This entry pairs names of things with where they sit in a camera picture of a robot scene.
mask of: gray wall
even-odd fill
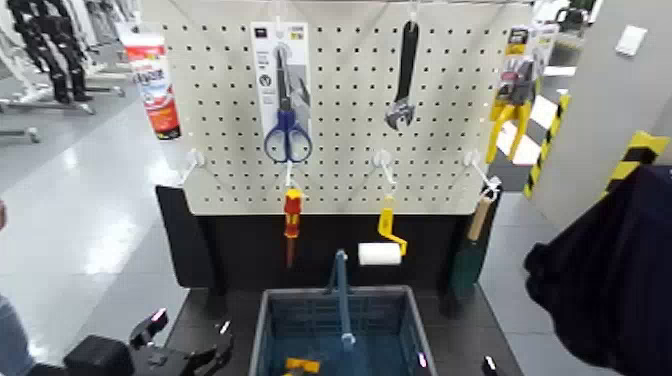
[[[672,136],[672,2],[608,0],[587,35],[572,102],[532,197],[565,227],[600,197],[636,130]],[[615,52],[623,29],[649,30],[638,54]],[[672,163],[672,146],[661,162]]]

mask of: black panel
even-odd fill
[[[182,287],[215,287],[210,248],[205,242],[199,219],[189,211],[184,191],[157,186],[156,197],[170,243],[177,282]]]
[[[377,232],[377,215],[302,215],[294,267],[285,267],[284,216],[202,217],[204,232],[221,259],[219,272],[227,289],[324,286],[335,252],[348,253],[355,285],[407,284],[443,289],[450,253],[459,244],[456,225],[467,216],[397,215],[394,234],[408,241],[401,266],[360,267],[358,243],[385,241]]]

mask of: white pegboard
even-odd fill
[[[203,151],[185,190],[198,215],[278,214],[285,166],[263,151],[250,22],[274,19],[269,1],[145,0],[145,19],[166,36],[178,111]],[[462,164],[485,154],[493,87],[509,28],[523,3],[423,3],[411,89],[416,119],[401,132],[383,121],[397,90],[408,3],[292,1],[287,21],[309,25],[312,140],[294,179],[305,213],[379,213],[389,191],[375,151],[392,153],[396,212],[468,214],[482,186]]]

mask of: yellow object in basket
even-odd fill
[[[320,362],[299,358],[287,358],[285,361],[285,368],[288,370],[301,368],[309,373],[320,372]]]

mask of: basket handle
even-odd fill
[[[343,342],[343,350],[352,351],[355,346],[355,336],[352,334],[350,326],[350,309],[348,307],[348,294],[351,293],[348,285],[348,273],[346,271],[345,262],[348,255],[345,251],[339,249],[334,258],[334,265],[331,268],[331,277],[329,277],[329,284],[327,285],[325,294],[332,294],[334,292],[334,285],[338,283],[338,308],[341,316],[341,341]]]

